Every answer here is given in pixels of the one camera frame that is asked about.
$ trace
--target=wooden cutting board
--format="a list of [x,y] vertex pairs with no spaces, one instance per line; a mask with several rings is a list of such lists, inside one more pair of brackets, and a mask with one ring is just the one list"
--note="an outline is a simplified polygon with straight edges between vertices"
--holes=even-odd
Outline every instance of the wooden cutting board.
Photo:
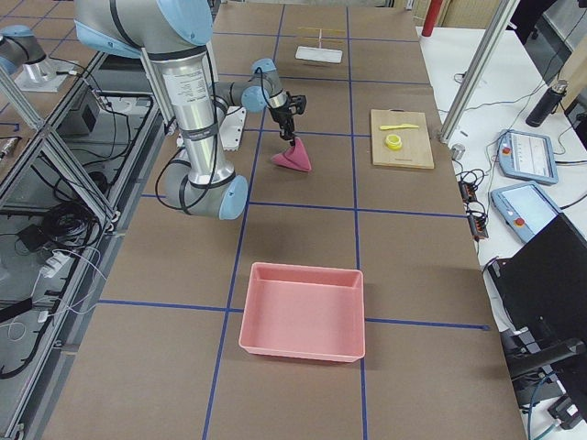
[[[380,130],[379,126],[415,124],[419,128]],[[385,137],[395,134],[402,139],[402,149],[393,151],[385,145]],[[434,169],[426,116],[417,112],[371,110],[371,154],[373,165]]]

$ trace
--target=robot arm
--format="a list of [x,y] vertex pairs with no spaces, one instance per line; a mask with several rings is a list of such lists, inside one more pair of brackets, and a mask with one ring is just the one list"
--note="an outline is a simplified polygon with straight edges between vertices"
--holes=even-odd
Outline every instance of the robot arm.
[[189,215],[237,218],[248,184],[219,145],[228,106],[269,106],[282,138],[294,141],[293,115],[303,113],[305,99],[283,91],[271,60],[258,61],[249,82],[212,83],[210,90],[204,59],[211,64],[212,16],[205,0],[76,0],[75,24],[83,44],[127,58],[144,50],[161,75],[184,144],[167,170],[167,204]]
[[55,78],[55,67],[28,27],[14,25],[0,29],[0,66],[11,75],[23,65],[34,83]]

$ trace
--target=pink tray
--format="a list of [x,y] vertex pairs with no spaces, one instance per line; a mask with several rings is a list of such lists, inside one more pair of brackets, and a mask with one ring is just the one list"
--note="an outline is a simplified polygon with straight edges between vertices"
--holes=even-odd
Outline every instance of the pink tray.
[[238,343],[257,355],[338,362],[363,358],[362,273],[254,263]]

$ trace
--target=computer monitor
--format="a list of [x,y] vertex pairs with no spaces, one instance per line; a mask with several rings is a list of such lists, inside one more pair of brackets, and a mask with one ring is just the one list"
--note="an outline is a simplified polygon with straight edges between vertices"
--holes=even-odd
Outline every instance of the computer monitor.
[[[587,343],[587,241],[559,214],[499,269],[496,286],[517,329],[546,348],[570,338]],[[551,366],[587,420],[587,355]]]

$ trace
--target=white tabletop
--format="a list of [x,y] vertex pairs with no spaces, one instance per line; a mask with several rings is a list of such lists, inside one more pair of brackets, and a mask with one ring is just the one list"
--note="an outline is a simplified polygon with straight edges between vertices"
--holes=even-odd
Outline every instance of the white tabletop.
[[[446,116],[446,111],[450,109],[450,105],[460,87],[460,84],[454,80],[455,74],[464,73],[469,68],[471,58],[482,36],[483,30],[479,29],[437,27],[431,37],[420,38],[420,45],[442,119]],[[484,103],[512,102],[536,90],[537,92],[532,96],[514,104],[486,105],[479,109],[465,112],[459,122],[458,129],[449,141],[449,146],[456,143],[465,146],[465,154],[460,160],[464,170],[475,168],[489,170],[490,162],[486,157],[486,146],[490,145],[488,152],[490,156],[493,156],[496,151],[495,141],[503,130],[512,128],[523,132],[549,136],[554,150],[561,152],[562,146],[558,141],[559,136],[570,127],[569,121],[563,114],[550,115],[538,128],[533,128],[525,123],[527,115],[547,90],[547,87],[515,33],[511,31],[505,32],[467,107],[474,107]],[[560,140],[566,149],[566,153],[555,156],[556,160],[587,160],[587,152],[572,129],[566,131]],[[455,164],[455,170],[460,171],[458,164]],[[552,186],[542,186],[558,206],[572,203],[587,192],[586,165],[559,166],[558,173],[559,183]],[[489,224],[487,227],[489,238],[482,240],[479,248],[481,265],[494,257],[512,257],[523,246],[517,235],[507,226],[500,214],[490,206],[488,201],[489,191],[520,182],[519,180],[505,177],[498,165],[493,169],[493,179],[486,177],[477,191],[478,199],[489,209]],[[587,235],[587,200],[566,209],[565,214],[584,235]],[[488,275],[486,275],[485,283],[492,299],[496,322],[500,330],[504,330],[511,324],[505,318],[501,301],[498,299],[497,292],[488,279]],[[538,436],[552,424],[553,420],[546,412],[546,408],[554,401],[543,401],[534,410],[532,415],[532,437]],[[580,422],[570,431],[557,428],[547,438],[553,440],[584,440],[587,438],[587,423]]]

